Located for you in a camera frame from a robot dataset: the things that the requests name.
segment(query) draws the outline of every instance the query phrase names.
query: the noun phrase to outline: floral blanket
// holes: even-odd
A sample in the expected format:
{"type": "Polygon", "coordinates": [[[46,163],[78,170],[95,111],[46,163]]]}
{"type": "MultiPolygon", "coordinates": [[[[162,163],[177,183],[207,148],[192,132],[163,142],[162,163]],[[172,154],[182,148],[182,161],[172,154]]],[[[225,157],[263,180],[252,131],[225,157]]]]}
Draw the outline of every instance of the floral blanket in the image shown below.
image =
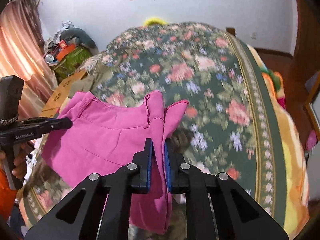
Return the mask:
{"type": "MultiPolygon", "coordinates": [[[[206,24],[153,25],[122,33],[97,58],[82,80],[90,85],[83,87],[125,107],[139,106],[153,90],[163,93],[166,105],[189,100],[172,136],[175,151],[203,172],[228,173],[284,226],[287,178],[278,121],[246,44],[206,24]]],[[[45,183],[35,184],[23,198],[29,225],[70,190],[60,178],[53,187],[45,183]],[[34,204],[39,196],[42,203],[49,202],[42,210],[34,204]]],[[[130,225],[129,239],[185,239],[185,200],[174,198],[164,236],[130,225]]]]}

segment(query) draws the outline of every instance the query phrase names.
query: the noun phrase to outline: wall outlet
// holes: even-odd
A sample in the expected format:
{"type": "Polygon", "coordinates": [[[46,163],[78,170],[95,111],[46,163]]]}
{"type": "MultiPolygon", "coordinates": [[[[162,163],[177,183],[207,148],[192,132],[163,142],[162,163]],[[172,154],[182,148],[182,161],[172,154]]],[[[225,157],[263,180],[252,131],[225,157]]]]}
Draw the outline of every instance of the wall outlet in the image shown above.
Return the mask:
{"type": "Polygon", "coordinates": [[[257,39],[257,33],[251,33],[251,38],[254,40],[257,39]]]}

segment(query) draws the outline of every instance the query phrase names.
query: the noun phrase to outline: orange curtain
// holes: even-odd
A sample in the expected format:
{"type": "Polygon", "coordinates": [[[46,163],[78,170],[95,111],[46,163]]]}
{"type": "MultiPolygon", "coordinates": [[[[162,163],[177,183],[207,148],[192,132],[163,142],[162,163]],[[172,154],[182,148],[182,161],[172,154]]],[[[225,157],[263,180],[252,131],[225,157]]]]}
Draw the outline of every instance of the orange curtain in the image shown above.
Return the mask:
{"type": "Polygon", "coordinates": [[[54,72],[43,58],[35,4],[35,0],[13,0],[0,15],[0,78],[16,75],[25,81],[19,104],[20,119],[39,116],[57,87],[54,72]]]}

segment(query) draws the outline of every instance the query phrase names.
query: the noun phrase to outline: silver bolt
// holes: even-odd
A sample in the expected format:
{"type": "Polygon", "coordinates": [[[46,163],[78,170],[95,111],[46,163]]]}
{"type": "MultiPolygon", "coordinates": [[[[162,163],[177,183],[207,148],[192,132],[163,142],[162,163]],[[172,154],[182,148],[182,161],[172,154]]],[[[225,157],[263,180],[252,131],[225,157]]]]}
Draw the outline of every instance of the silver bolt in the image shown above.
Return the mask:
{"type": "Polygon", "coordinates": [[[190,164],[189,163],[183,163],[180,165],[180,168],[183,170],[188,170],[190,169],[190,164]]]}
{"type": "Polygon", "coordinates": [[[99,174],[98,173],[91,173],[89,175],[89,180],[95,181],[99,178],[99,174]]]}
{"type": "Polygon", "coordinates": [[[138,165],[135,163],[129,163],[127,167],[129,170],[135,170],[138,167],[138,165]]]}
{"type": "Polygon", "coordinates": [[[226,173],[224,173],[224,172],[222,172],[222,173],[219,174],[219,179],[226,180],[226,179],[228,179],[228,178],[229,178],[228,174],[226,174],[226,173]]]}

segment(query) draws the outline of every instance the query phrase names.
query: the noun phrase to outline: bed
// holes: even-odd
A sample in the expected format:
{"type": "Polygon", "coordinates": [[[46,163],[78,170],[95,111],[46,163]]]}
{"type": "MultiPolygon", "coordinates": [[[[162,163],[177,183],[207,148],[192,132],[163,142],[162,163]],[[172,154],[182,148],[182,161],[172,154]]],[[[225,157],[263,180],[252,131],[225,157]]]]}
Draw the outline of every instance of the bed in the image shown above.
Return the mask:
{"type": "MultiPolygon", "coordinates": [[[[203,23],[127,30],[83,65],[88,76],[76,91],[91,91],[117,106],[139,106],[160,90],[165,104],[190,104],[174,132],[175,151],[202,170],[228,173],[293,239],[308,221],[308,177],[299,135],[263,75],[256,51],[203,23]]],[[[71,189],[53,171],[35,168],[20,210],[28,227],[71,189]]],[[[185,239],[185,200],[174,197],[164,236],[129,227],[129,239],[185,239]]]]}

